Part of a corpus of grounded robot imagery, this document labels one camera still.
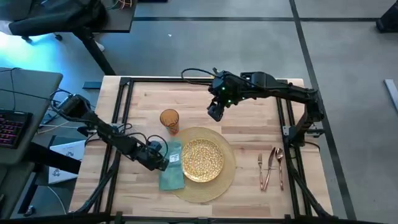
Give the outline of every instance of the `green napkin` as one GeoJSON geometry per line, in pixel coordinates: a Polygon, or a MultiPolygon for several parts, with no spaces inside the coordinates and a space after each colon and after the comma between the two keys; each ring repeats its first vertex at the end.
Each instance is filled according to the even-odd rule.
{"type": "MultiPolygon", "coordinates": [[[[159,189],[160,190],[177,190],[183,189],[184,174],[182,172],[181,151],[182,145],[180,141],[168,142],[169,151],[166,158],[169,159],[169,165],[166,170],[159,174],[159,189]]],[[[166,146],[163,144],[160,153],[166,153],[166,146]]]]}

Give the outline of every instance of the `gold charger plate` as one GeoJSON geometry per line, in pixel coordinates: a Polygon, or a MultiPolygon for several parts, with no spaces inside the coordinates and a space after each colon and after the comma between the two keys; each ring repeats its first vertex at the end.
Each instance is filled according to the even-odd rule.
{"type": "Polygon", "coordinates": [[[190,180],[203,183],[216,178],[223,169],[221,149],[207,139],[194,139],[182,149],[182,170],[190,180]]]}

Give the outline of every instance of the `fork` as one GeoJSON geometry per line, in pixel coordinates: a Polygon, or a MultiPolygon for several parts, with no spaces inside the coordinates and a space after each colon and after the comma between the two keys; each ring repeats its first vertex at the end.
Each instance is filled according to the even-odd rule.
{"type": "Polygon", "coordinates": [[[261,166],[262,166],[262,153],[259,154],[259,157],[257,159],[257,163],[259,164],[259,167],[260,167],[260,190],[262,191],[262,188],[263,188],[263,184],[262,184],[262,169],[261,169],[261,166]]]}

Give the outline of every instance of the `gold knife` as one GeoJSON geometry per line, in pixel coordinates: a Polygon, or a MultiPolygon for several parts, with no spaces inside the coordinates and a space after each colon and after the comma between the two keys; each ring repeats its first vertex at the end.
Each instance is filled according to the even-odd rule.
{"type": "Polygon", "coordinates": [[[267,174],[267,178],[266,178],[266,183],[264,184],[264,189],[263,191],[267,191],[267,187],[268,187],[268,181],[269,181],[269,176],[271,175],[271,169],[272,169],[272,160],[274,158],[274,154],[275,154],[275,147],[272,149],[271,154],[269,155],[268,158],[268,174],[267,174]]]}

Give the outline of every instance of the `woven placemat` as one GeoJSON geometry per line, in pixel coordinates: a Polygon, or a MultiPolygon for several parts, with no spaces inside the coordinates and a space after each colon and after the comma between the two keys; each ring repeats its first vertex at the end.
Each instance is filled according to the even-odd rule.
{"type": "Polygon", "coordinates": [[[213,180],[205,183],[194,182],[185,178],[185,188],[172,191],[173,194],[189,202],[208,202],[219,197],[231,185],[235,177],[235,155],[225,138],[208,128],[187,128],[181,130],[176,138],[182,142],[182,147],[194,139],[208,139],[218,145],[223,152],[224,164],[220,174],[213,180]]]}

